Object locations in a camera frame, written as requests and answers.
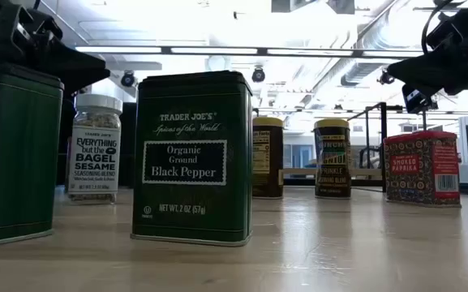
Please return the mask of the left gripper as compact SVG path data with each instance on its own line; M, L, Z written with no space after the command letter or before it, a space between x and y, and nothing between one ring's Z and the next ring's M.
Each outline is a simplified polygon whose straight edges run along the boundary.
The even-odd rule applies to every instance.
M110 77L104 60L64 47L62 29L40 3L0 0L0 62L34 67L38 82L68 96Z

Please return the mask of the white-lid bagel seasoning jar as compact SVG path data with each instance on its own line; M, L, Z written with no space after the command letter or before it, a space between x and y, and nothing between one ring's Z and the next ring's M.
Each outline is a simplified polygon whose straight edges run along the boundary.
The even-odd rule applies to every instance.
M118 193L122 101L85 93L75 98L66 194L75 204L114 204Z

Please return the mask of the red smoked paprika tin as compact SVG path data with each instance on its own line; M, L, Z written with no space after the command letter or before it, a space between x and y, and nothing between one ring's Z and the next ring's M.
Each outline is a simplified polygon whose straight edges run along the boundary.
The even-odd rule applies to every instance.
M386 200L425 207L459 208L457 135L417 131L384 140Z

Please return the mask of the yellow-lid onion seasoning jar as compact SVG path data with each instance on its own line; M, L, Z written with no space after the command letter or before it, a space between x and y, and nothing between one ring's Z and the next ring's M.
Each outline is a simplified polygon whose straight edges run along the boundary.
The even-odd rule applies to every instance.
M315 123L314 135L315 196L348 200L351 197L349 123L339 118L321 119Z
M283 121L253 118L252 195L279 200L283 197Z

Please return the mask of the black block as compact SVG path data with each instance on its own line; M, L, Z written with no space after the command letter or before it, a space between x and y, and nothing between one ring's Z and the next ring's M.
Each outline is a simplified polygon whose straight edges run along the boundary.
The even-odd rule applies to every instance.
M243 246L251 237L251 89L237 71L139 85L131 237Z

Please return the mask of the small dark blue box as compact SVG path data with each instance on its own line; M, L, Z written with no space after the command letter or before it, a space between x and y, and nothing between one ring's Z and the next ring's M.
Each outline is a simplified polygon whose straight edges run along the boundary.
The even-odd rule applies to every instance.
M425 96L419 90L413 89L407 84L402 86L401 92L408 114L418 114L427 110L439 109L438 103L431 97Z

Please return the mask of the green black pepper tin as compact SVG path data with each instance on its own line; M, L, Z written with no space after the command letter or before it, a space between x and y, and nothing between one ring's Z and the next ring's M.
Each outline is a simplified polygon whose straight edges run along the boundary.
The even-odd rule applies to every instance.
M53 233L63 83L0 63L0 244Z

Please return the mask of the long ceiling light strip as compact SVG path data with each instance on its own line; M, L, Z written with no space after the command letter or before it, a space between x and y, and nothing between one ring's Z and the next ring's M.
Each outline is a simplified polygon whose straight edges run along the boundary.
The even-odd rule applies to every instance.
M76 50L87 54L171 54L279 56L297 58L412 58L422 51L405 49L312 49L281 47L81 45Z

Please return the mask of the silver ventilation duct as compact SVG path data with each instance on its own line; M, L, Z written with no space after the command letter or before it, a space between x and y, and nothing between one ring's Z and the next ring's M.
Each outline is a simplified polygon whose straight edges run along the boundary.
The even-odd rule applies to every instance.
M411 0L390 0L380 6L368 23L359 26L352 47L363 50L419 50L420 24L408 24L406 21L411 16L420 15ZM383 65L384 60L376 57L340 58L321 76L314 89L319 91L340 85L354 87Z

